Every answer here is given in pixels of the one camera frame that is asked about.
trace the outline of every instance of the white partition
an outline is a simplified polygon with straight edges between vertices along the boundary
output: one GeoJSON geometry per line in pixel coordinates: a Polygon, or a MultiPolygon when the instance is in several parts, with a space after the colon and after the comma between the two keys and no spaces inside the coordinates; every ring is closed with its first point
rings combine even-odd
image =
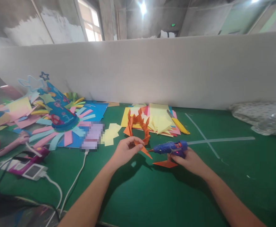
{"type": "Polygon", "coordinates": [[[225,109],[276,101],[276,32],[0,48],[0,77],[41,71],[87,99],[225,109]]]}

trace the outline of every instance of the blue star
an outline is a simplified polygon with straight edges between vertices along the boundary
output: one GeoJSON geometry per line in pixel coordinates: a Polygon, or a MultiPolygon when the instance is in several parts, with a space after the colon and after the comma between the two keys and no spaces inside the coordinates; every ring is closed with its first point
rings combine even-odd
{"type": "Polygon", "coordinates": [[[23,80],[23,79],[18,79],[18,82],[23,86],[28,88],[31,92],[35,92],[37,91],[39,88],[44,88],[44,83],[42,79],[36,80],[34,77],[32,76],[27,76],[28,77],[28,81],[23,80]],[[32,82],[33,83],[37,83],[34,86],[34,89],[32,90],[32,82]]]}
{"type": "Polygon", "coordinates": [[[42,78],[44,81],[50,80],[49,79],[49,74],[45,74],[44,72],[41,72],[41,75],[39,77],[42,78]]]}

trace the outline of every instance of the light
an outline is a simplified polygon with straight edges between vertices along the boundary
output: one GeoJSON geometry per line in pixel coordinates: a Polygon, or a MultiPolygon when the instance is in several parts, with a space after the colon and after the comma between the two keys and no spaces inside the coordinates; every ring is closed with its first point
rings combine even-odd
{"type": "Polygon", "coordinates": [[[147,12],[147,7],[145,6],[145,2],[143,1],[142,4],[139,4],[142,16],[147,12]]]}

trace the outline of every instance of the green table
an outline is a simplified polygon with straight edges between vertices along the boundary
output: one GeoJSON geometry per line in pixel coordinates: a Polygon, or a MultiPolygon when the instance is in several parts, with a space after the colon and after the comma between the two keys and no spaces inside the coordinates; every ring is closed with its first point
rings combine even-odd
{"type": "MultiPolygon", "coordinates": [[[[103,118],[105,128],[109,123],[121,123],[124,108],[108,107],[103,118]]],[[[211,143],[221,159],[208,144],[192,145],[196,153],[230,186],[243,203],[266,225],[276,226],[276,136],[258,135],[250,125],[232,117],[228,111],[173,108],[190,135],[169,138],[151,133],[149,145],[173,140],[196,141],[203,137],[188,119],[199,126],[207,139],[249,137],[255,140],[211,143]]],[[[124,128],[114,139],[113,146],[100,145],[90,152],[85,167],[66,203],[68,210],[89,186],[100,169],[112,156],[119,140],[125,138],[124,128]]],[[[133,130],[134,136],[143,138],[142,131],[133,130]]],[[[2,147],[17,134],[0,131],[2,147]]],[[[13,156],[24,146],[9,153],[13,156]]],[[[117,226],[228,226],[206,184],[181,166],[167,169],[152,163],[166,160],[166,155],[151,154],[153,160],[142,152],[121,167],[113,176],[105,196],[100,220],[117,226]]],[[[45,159],[48,175],[62,188],[65,196],[83,162],[83,150],[58,148],[45,159]]],[[[0,192],[19,195],[39,202],[57,205],[59,193],[46,179],[31,181],[6,174],[0,192]]]]}

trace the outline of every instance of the window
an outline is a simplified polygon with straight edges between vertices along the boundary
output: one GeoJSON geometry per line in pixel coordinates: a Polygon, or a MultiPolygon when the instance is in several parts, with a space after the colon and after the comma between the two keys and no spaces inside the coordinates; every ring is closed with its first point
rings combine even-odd
{"type": "Polygon", "coordinates": [[[83,0],[78,0],[78,4],[88,41],[102,41],[97,11],[83,0]]]}

